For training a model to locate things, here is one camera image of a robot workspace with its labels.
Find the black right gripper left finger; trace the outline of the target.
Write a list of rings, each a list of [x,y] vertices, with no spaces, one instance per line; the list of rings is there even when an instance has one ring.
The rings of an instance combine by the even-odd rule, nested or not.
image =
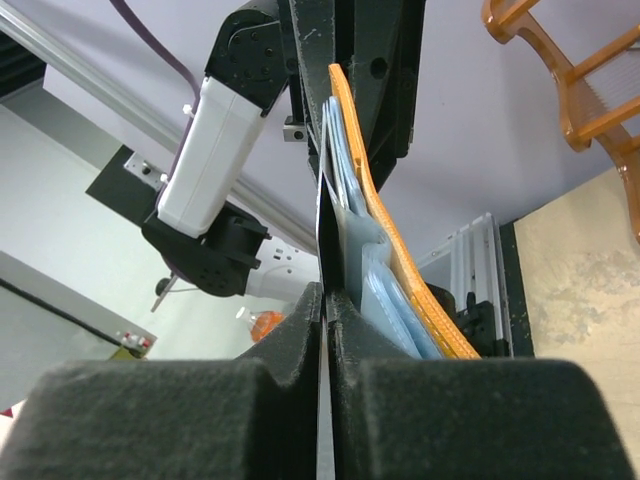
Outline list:
[[[5,479],[312,479],[323,293],[232,360],[69,363],[29,395]]]

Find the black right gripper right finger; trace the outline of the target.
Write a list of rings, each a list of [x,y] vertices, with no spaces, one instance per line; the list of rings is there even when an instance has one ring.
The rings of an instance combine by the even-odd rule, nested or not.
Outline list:
[[[600,391],[558,360],[416,360],[326,297],[340,479],[631,479]]]

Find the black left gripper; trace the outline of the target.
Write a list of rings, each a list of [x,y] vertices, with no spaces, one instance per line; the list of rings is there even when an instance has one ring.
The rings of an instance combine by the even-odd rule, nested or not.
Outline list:
[[[317,170],[335,56],[380,190],[413,139],[424,17],[424,0],[249,1],[222,23],[204,72],[263,115],[288,90],[284,138],[305,143]]]

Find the yellow leather card holder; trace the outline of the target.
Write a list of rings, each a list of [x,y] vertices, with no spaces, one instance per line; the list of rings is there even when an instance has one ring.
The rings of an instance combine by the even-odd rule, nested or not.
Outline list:
[[[415,359],[476,359],[478,353],[420,276],[377,193],[355,101],[342,68],[328,67],[320,169],[336,215],[347,296],[365,323]]]

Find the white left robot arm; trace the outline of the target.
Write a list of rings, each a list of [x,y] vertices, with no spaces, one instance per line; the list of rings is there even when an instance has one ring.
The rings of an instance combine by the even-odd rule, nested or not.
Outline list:
[[[381,188],[413,135],[425,3],[250,1],[222,23],[168,182],[142,226],[176,275],[217,297],[296,301],[315,258],[233,205],[230,190],[283,94],[318,164],[329,71],[354,99],[373,184]]]

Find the orange capped plastic bottle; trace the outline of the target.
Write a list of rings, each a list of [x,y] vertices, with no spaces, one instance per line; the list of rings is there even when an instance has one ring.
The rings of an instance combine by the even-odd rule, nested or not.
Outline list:
[[[260,311],[254,312],[246,307],[241,307],[236,314],[236,319],[242,321],[248,328],[250,337],[254,343],[260,342],[285,318],[282,312]]]

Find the orange wooden tiered rack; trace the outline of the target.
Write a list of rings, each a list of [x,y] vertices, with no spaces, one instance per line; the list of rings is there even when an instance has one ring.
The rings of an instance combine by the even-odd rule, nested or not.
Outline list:
[[[522,38],[555,82],[559,126],[576,152],[598,142],[624,186],[639,230],[639,4],[636,1],[486,1],[499,43]]]

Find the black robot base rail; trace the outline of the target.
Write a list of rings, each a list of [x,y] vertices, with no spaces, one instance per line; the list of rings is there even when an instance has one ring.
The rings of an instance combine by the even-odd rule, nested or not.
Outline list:
[[[533,357],[513,224],[486,213],[418,260],[422,278],[483,357]]]

